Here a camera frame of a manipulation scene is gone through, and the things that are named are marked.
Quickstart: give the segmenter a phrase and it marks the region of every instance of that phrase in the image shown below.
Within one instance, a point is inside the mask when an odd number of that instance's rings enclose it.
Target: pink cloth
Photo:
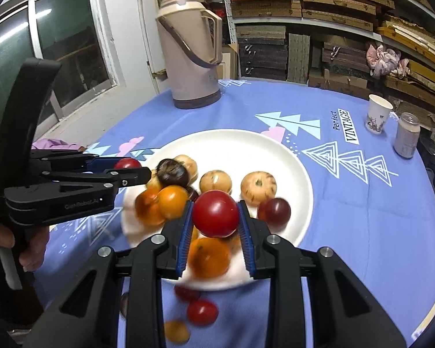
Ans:
[[[400,51],[386,48],[379,41],[376,46],[371,44],[366,53],[367,64],[371,68],[371,76],[378,79],[380,76],[392,73],[398,78],[403,78],[406,75],[409,60],[400,60],[400,57]]]
[[[32,149],[76,149],[78,150],[82,145],[68,144],[63,140],[58,139],[40,139],[32,144]]]

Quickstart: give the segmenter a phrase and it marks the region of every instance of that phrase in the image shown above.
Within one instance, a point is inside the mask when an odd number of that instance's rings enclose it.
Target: tablecloth pattern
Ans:
[[[435,304],[435,196],[419,154],[406,160],[393,151],[397,121],[390,118],[384,132],[373,135],[364,127],[368,102],[362,99],[289,83],[220,83],[222,98],[195,110],[176,109],[170,90],[163,92],[88,151],[142,161],[175,139],[218,128],[249,130],[281,142],[301,160],[313,185],[313,215],[300,247],[332,247],[410,345]],[[128,248],[120,225],[122,198],[123,189],[114,210],[60,224],[51,232],[45,262],[36,272],[44,305],[98,247]],[[206,328],[188,323],[191,338],[186,347],[264,346],[268,281],[204,297],[218,304],[219,318]],[[186,320],[186,304],[166,282],[163,309],[165,320]],[[120,340],[123,328],[121,320]],[[309,333],[307,344],[312,346]]]

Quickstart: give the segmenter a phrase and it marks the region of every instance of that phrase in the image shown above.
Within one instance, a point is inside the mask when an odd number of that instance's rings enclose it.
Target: thermos handle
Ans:
[[[172,25],[168,22],[168,20],[161,16],[156,20],[161,24],[162,27],[173,37],[176,43],[180,46],[186,56],[199,67],[211,69],[216,67],[222,61],[222,41],[218,40],[218,38],[222,37],[222,20],[214,13],[209,10],[203,10],[203,12],[207,12],[203,14],[205,18],[212,19],[214,21],[214,57],[211,62],[207,62],[198,57],[198,55],[191,50],[189,45],[185,42],[185,40],[180,36],[180,34],[172,27]]]
[[[214,23],[214,57],[211,60],[211,63],[219,64],[220,62],[222,62],[222,19],[210,10],[202,10],[201,15],[205,18],[212,20]]]

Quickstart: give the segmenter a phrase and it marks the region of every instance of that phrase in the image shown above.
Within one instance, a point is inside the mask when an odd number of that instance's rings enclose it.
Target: red tomato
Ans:
[[[217,306],[207,300],[190,302],[187,308],[187,317],[196,326],[207,326],[216,321],[219,315]]]
[[[174,293],[177,298],[180,298],[182,301],[196,301],[200,298],[200,292],[198,290],[182,288],[179,285],[174,287]]]
[[[135,158],[126,157],[116,162],[115,169],[135,169],[136,167],[142,167],[140,162]]]
[[[237,203],[227,193],[211,190],[198,196],[191,212],[197,229],[210,238],[230,236],[237,229]]]

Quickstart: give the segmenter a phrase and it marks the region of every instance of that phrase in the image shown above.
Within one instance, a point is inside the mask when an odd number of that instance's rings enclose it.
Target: window frame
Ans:
[[[17,12],[26,9],[28,12],[30,38],[32,50],[36,58],[42,59],[42,48],[37,31],[36,8],[35,2],[38,0],[10,0],[0,7],[0,23],[7,20]],[[91,99],[100,95],[107,89],[113,88],[124,83],[119,67],[119,60],[115,52],[114,44],[111,37],[111,29],[108,23],[108,15],[105,8],[104,0],[89,0],[97,42],[105,63],[108,79],[94,88],[82,93],[66,106],[61,107],[56,95],[52,90],[50,103],[54,113],[41,122],[36,129],[35,137],[42,136],[45,132],[55,126],[65,117],[69,116],[80,106],[89,102]]]

